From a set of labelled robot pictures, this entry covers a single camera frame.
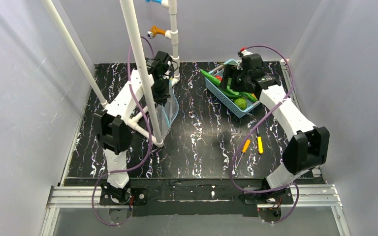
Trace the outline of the green chili pepper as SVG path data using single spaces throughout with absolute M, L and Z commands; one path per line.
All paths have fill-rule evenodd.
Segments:
M 246 93 L 246 92 L 240 92 L 239 93 L 243 98 L 251 101 L 252 103 L 255 103 L 258 101 L 258 99 L 256 98 L 256 96 L 252 93 Z

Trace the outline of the clear zip top bag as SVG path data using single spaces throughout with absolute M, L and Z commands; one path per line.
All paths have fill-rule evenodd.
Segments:
M 169 97 L 164 105 L 157 105 L 156 114 L 158 118 L 160 134 L 165 140 L 171 129 L 171 125 L 179 112 L 179 103 L 177 101 L 172 82 L 169 82 Z

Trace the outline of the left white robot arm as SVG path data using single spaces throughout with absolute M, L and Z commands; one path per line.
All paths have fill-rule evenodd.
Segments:
M 154 58 L 146 59 L 146 66 L 160 136 L 165 139 L 179 111 L 172 87 L 173 60 L 168 53 L 158 51 Z M 130 117 L 144 95 L 138 71 L 129 69 L 128 81 L 117 97 L 104 110 L 94 113 L 94 132 L 109 171 L 107 181 L 115 188 L 124 189 L 129 181 L 126 151 L 132 141 L 131 129 L 149 137 L 148 131 Z

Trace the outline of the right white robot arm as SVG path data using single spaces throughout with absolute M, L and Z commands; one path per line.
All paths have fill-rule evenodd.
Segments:
M 246 49 L 238 52 L 241 63 L 226 65 L 220 87 L 252 93 L 269 114 L 282 126 L 289 143 L 282 155 L 282 164 L 262 181 L 260 190 L 243 192 L 262 194 L 285 189 L 302 174 L 326 162 L 329 131 L 309 121 L 292 102 L 280 81 L 266 75 L 261 55 Z

